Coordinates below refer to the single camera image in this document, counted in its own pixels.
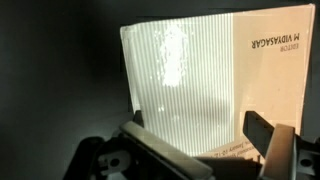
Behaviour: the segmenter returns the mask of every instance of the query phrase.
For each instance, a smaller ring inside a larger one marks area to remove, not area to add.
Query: book
[[[244,114],[301,130],[313,4],[121,27],[133,110],[190,156],[256,158]]]

